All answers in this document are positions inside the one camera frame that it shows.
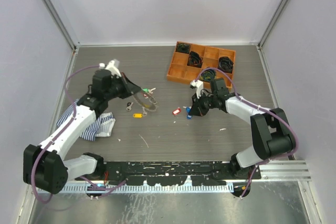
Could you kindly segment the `silver key with blue tag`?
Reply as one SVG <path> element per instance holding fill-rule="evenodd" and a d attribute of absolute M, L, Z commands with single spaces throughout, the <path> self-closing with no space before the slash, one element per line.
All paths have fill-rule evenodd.
<path fill-rule="evenodd" d="M 191 110 L 191 107 L 190 106 L 184 106 L 184 109 L 189 112 Z"/>

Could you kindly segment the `large metal disc keyring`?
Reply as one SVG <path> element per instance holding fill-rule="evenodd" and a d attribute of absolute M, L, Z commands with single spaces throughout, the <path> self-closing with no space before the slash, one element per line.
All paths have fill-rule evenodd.
<path fill-rule="evenodd" d="M 145 107 L 147 113 L 157 111 L 159 105 L 154 96 L 152 94 L 145 93 L 149 97 L 148 99 L 145 99 L 142 95 L 143 93 L 145 92 L 142 90 L 132 96 L 136 104 L 138 104 L 141 108 Z"/>

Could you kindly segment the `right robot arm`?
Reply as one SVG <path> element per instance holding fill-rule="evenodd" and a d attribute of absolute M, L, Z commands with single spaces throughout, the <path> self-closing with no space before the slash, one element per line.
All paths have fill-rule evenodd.
<path fill-rule="evenodd" d="M 204 89 L 201 80 L 193 80 L 190 86 L 195 94 L 189 116 L 205 116 L 210 109 L 219 109 L 250 125 L 252 145 L 234 154 L 229 162 L 233 177 L 241 179 L 253 166 L 288 154 L 297 147 L 284 110 L 264 108 L 245 100 L 230 92 L 223 78 L 211 81 L 210 92 Z"/>

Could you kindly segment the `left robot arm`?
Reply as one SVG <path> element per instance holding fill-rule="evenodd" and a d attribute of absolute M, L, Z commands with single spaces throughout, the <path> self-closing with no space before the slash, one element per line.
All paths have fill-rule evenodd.
<path fill-rule="evenodd" d="M 69 180 L 88 175 L 93 180 L 105 174 L 103 157 L 84 153 L 65 160 L 68 151 L 83 131 L 99 118 L 115 98 L 126 99 L 141 91 L 124 73 L 97 70 L 70 117 L 39 145 L 28 145 L 23 153 L 23 181 L 51 194 L 59 193 Z"/>

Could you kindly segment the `key with yellow tag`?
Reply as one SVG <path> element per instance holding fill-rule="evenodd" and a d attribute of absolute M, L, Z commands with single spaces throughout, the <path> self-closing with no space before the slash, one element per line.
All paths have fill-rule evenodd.
<path fill-rule="evenodd" d="M 140 119 L 140 118 L 143 118 L 143 117 L 147 116 L 147 114 L 148 113 L 147 113 L 145 107 L 143 107 L 141 113 L 134 113 L 133 114 L 133 118 Z"/>

